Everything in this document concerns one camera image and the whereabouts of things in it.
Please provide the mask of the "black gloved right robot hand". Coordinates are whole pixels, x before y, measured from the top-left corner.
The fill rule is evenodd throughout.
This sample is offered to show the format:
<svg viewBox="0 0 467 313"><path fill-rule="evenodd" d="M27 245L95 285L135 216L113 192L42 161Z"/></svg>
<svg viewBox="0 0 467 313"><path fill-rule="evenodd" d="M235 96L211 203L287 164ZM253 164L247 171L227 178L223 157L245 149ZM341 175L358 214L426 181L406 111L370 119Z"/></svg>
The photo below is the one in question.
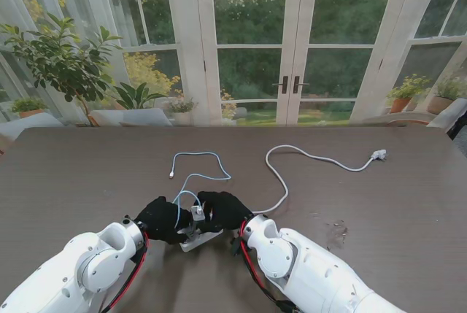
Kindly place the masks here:
<svg viewBox="0 0 467 313"><path fill-rule="evenodd" d="M228 192L201 191L198 193L198 199L205 216L205 221L198 224L202 233L232 231L253 217L253 213L236 196Z"/></svg>

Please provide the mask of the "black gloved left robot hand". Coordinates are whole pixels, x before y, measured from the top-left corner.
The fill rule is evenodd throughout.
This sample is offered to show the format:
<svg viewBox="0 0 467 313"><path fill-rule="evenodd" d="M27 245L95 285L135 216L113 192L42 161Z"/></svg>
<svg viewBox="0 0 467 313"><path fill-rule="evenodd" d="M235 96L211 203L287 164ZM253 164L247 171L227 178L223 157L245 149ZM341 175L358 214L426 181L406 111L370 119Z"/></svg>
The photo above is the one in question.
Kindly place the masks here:
<svg viewBox="0 0 467 313"><path fill-rule="evenodd" d="M188 210L178 209L165 196L159 196L136 216L134 222L141 225L151 240L180 244L187 241L188 237L179 233L179 230L189 227L193 218Z"/></svg>

